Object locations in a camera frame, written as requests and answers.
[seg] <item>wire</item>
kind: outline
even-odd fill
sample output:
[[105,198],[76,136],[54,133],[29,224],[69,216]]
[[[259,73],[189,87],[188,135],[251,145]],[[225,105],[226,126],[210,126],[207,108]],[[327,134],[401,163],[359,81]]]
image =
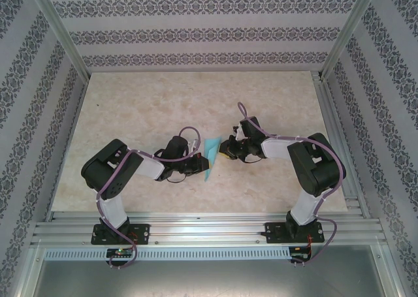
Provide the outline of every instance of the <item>wire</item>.
[[184,175],[184,179],[182,179],[181,181],[170,181],[170,180],[167,178],[167,181],[168,181],[169,183],[179,184],[179,183],[183,182],[183,181],[185,180],[185,178],[186,178],[186,177],[187,177],[187,175]]
[[97,210],[99,211],[99,213],[100,213],[100,216],[101,216],[101,218],[102,218],[102,220],[103,220],[103,222],[111,229],[111,230],[113,230],[117,235],[119,235],[120,237],[122,237],[124,240],[126,240],[127,242],[129,242],[131,245],[132,245],[132,248],[133,248],[133,250],[134,250],[134,256],[133,256],[133,258],[130,260],[130,261],[128,261],[128,262],[126,262],[124,265],[121,265],[121,266],[115,266],[115,265],[113,265],[112,264],[112,259],[114,258],[114,256],[111,256],[110,257],[110,259],[109,259],[109,266],[110,266],[110,268],[117,268],[118,270],[120,270],[120,269],[123,269],[123,268],[126,268],[126,267],[128,267],[128,266],[130,266],[132,263],[134,263],[134,261],[137,259],[137,257],[138,257],[138,248],[137,248],[137,245],[135,244],[135,242],[133,241],[133,240],[131,240],[129,237],[127,237],[126,235],[124,235],[124,234],[122,234],[116,227],[114,227],[113,225],[112,225],[112,223],[110,223],[110,221],[106,218],[106,215],[105,215],[105,213],[104,213],[104,211],[103,211],[103,209],[102,209],[102,207],[101,207],[101,205],[100,205],[100,198],[101,198],[101,195],[107,190],[107,188],[110,186],[110,184],[113,182],[113,180],[115,179],[115,177],[118,175],[118,173],[120,172],[120,170],[121,170],[121,168],[122,168],[122,166],[126,163],[126,160],[128,159],[128,157],[130,156],[130,155],[132,155],[132,154],[134,154],[134,153],[136,153],[137,155],[145,155],[145,156],[147,156],[147,157],[150,157],[151,159],[155,159],[155,160],[158,160],[158,161],[161,161],[161,162],[180,162],[180,161],[183,161],[183,160],[186,160],[186,159],[188,159],[189,157],[191,157],[191,156],[193,156],[196,152],[197,152],[197,150],[199,149],[199,147],[200,147],[200,145],[201,145],[201,134],[199,133],[199,131],[196,129],[196,128],[194,128],[194,127],[192,127],[192,126],[186,126],[186,127],[184,127],[180,132],[179,132],[179,134],[178,134],[178,136],[181,136],[182,135],[182,133],[186,130],[186,129],[193,129],[195,132],[196,132],[196,134],[197,134],[197,143],[196,143],[196,147],[195,147],[195,149],[191,152],[191,153],[189,153],[188,155],[185,155],[184,157],[182,157],[182,158],[179,158],[179,159],[162,159],[162,158],[159,158],[159,157],[155,157],[155,156],[153,156],[153,155],[150,155],[149,153],[146,153],[146,152],[143,152],[143,151],[138,151],[138,150],[135,150],[135,149],[132,149],[132,150],[129,150],[127,153],[126,153],[126,155],[123,157],[123,159],[122,159],[122,161],[120,162],[120,164],[116,167],[116,169],[115,169],[115,171],[113,172],[113,174],[109,177],[109,179],[107,180],[107,182],[103,185],[103,187],[101,188],[101,190],[100,191],[98,191],[97,192],[97,194],[96,194],[96,206],[97,206]]
[[130,232],[130,233],[128,234],[128,236],[129,236],[129,235],[132,235],[132,236],[134,236],[134,237],[135,237],[133,240],[135,241],[135,245],[138,245],[138,244],[137,244],[137,242],[138,242],[138,235],[136,235],[134,232]]
[[[254,122],[252,122],[252,120],[249,119],[249,117],[247,116],[247,109],[246,107],[242,104],[242,102],[238,102],[238,109],[240,109],[242,115],[244,116],[244,118],[250,122],[257,130],[259,130],[260,132],[262,132],[264,135],[266,135],[267,137],[270,138],[274,138],[274,139],[279,139],[279,140],[294,140],[294,141],[302,141],[302,142],[310,142],[311,144],[314,144],[315,146],[318,146],[322,149],[324,149],[326,152],[328,152],[330,154],[330,156],[335,160],[337,167],[338,167],[338,171],[340,173],[339,178],[338,178],[338,183],[337,185],[334,186],[334,188],[332,188],[329,192],[325,193],[322,198],[320,199],[320,201],[318,202],[317,206],[315,207],[315,209],[313,210],[313,215],[320,221],[326,221],[326,222],[331,222],[334,225],[334,230],[332,231],[332,234],[330,236],[330,238],[327,240],[327,242],[325,243],[325,245],[322,247],[322,249],[309,261],[305,262],[305,264],[309,264],[312,261],[314,261],[319,255],[321,255],[323,253],[323,251],[328,247],[328,245],[330,244],[330,242],[332,242],[332,240],[335,237],[335,234],[337,233],[337,223],[332,220],[332,219],[325,219],[324,217],[318,217],[318,211],[320,209],[320,207],[322,206],[322,204],[324,203],[326,197],[328,197],[329,195],[333,194],[333,192],[335,192],[338,188],[341,187],[342,184],[342,180],[344,179],[344,171],[342,168],[342,163],[340,161],[340,159],[338,158],[338,156],[335,154],[335,152],[333,152],[333,150],[331,150],[330,148],[326,147],[326,145],[317,142],[316,140],[313,139],[309,139],[306,137],[292,137],[292,136],[278,136],[278,135],[273,135],[273,134],[269,134],[268,132],[266,132],[264,129],[262,129],[260,126],[258,126],[257,124],[255,124]],[[293,258],[293,260],[302,262],[301,260],[297,259],[297,258]]]
[[259,159],[259,160],[257,160],[257,161],[252,161],[252,162],[245,162],[245,161],[244,161],[244,163],[247,163],[247,164],[257,163],[257,162],[260,162],[261,160],[263,160],[263,158],[261,158],[261,159]]
[[308,235],[308,245],[305,248],[309,248],[308,255],[310,255],[312,253],[312,236],[311,236],[311,234]]

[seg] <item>blue fabric piece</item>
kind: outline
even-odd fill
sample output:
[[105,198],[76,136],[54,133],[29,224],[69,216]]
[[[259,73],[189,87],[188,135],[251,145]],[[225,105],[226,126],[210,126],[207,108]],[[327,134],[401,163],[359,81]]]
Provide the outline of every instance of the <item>blue fabric piece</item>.
[[209,170],[204,171],[204,181],[208,180],[210,171],[214,167],[217,151],[219,150],[219,145],[221,144],[221,137],[210,138],[204,140],[204,157],[209,160],[210,168]]

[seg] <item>metal rail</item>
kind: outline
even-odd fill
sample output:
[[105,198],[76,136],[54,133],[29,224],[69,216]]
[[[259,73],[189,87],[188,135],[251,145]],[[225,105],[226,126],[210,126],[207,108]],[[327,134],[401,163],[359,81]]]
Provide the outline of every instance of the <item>metal rail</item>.
[[[322,213],[334,219],[338,231],[331,245],[385,244],[379,219],[365,219],[356,198],[347,198],[347,212]],[[285,221],[284,214],[160,214],[129,213],[132,223],[150,224],[149,244],[145,247],[263,247],[271,246],[260,233],[266,222]],[[31,247],[97,247],[90,244],[93,225],[99,223],[94,212],[55,212],[50,222],[37,223]],[[323,222],[327,240],[333,225]]]

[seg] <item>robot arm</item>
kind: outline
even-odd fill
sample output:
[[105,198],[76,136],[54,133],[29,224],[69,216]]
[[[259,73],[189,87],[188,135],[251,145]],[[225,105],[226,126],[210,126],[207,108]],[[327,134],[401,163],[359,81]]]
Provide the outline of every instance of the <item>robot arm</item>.
[[[249,119],[259,126],[256,117]],[[340,173],[337,162],[326,150],[311,142],[266,137],[246,119],[239,126],[233,127],[233,131],[234,134],[219,149],[228,158],[247,163],[248,156],[256,155],[260,159],[281,158],[292,161],[302,189],[297,203],[287,214],[286,231],[292,240],[306,239],[306,231],[316,222],[317,205],[323,195],[338,184]],[[332,150],[321,133],[308,138]],[[345,177],[346,170],[343,165],[342,168]]]
[[166,149],[160,149],[155,153],[154,156],[161,159],[163,161],[161,162],[142,152],[128,155],[130,149],[127,145],[121,140],[114,139],[92,157],[83,166],[81,175],[86,180],[88,187],[97,193],[102,190],[114,175],[118,165],[127,156],[110,185],[97,199],[98,208],[103,212],[103,217],[100,218],[101,224],[95,226],[96,232],[93,233],[91,242],[93,244],[124,242],[124,239],[105,223],[105,219],[125,236],[132,232],[133,227],[129,224],[129,218],[123,208],[120,192],[133,174],[146,176],[155,181],[163,181],[169,178],[174,171],[190,176],[209,168],[209,161],[200,153],[183,159],[184,153],[188,155],[189,150],[191,149],[186,139],[174,136]]

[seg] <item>ventilated metal strip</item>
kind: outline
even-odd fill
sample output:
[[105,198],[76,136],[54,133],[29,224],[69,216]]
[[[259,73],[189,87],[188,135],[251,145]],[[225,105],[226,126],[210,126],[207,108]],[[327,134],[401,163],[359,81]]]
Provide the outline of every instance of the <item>ventilated metal strip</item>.
[[[45,261],[103,261],[107,248],[50,248]],[[200,261],[200,260],[270,260],[289,259],[289,248],[239,247],[239,248],[141,248],[137,260],[143,261]]]

